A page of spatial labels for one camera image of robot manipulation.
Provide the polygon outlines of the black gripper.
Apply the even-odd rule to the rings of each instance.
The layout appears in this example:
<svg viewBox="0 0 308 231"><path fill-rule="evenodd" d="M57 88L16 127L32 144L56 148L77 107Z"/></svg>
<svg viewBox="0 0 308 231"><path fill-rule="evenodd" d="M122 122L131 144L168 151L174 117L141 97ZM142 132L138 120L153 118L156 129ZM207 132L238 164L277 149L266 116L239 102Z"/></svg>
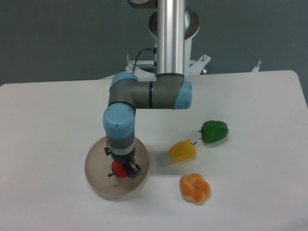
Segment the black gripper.
<svg viewBox="0 0 308 231"><path fill-rule="evenodd" d="M110 155L114 161L125 164L125 170L129 178L134 179L140 175L141 168L138 164L134 163L135 148L133 148L131 152L124 155L113 153L109 147L105 147L104 151L105 154L107 156Z"/></svg>

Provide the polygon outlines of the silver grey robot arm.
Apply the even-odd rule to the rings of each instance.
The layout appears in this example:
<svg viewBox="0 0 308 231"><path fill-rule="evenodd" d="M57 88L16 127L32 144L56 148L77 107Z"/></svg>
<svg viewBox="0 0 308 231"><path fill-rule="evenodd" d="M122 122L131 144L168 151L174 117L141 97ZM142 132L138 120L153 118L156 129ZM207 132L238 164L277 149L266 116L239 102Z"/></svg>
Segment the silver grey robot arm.
<svg viewBox="0 0 308 231"><path fill-rule="evenodd" d="M141 167L134 163L137 109L188 109L192 84L184 79L185 12L183 0L157 1L157 71L155 81L139 81L134 73L114 75L108 107L103 114L105 154L119 162L128 177Z"/></svg>

